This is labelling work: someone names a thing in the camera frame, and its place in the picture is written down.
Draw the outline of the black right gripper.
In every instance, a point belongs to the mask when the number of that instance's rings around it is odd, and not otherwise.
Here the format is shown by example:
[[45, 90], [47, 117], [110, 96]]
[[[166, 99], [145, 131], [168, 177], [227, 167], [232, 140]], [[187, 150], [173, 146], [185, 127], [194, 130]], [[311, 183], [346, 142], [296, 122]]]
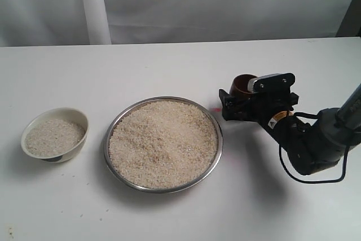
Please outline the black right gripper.
[[250, 94], [245, 98], [232, 96], [223, 89], [218, 94], [226, 121], [256, 122], [272, 138], [286, 138], [291, 126], [297, 123], [291, 111], [299, 96], [289, 90]]

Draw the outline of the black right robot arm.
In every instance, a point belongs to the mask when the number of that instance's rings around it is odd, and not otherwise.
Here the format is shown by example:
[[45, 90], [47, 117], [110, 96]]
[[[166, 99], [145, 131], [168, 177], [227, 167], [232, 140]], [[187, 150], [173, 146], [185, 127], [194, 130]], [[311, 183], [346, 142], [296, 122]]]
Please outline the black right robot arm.
[[283, 148], [297, 173], [307, 176], [338, 164], [360, 143], [360, 134], [337, 123], [336, 108], [317, 115], [293, 113], [298, 95], [288, 87], [241, 97], [219, 90], [226, 121], [258, 123]]

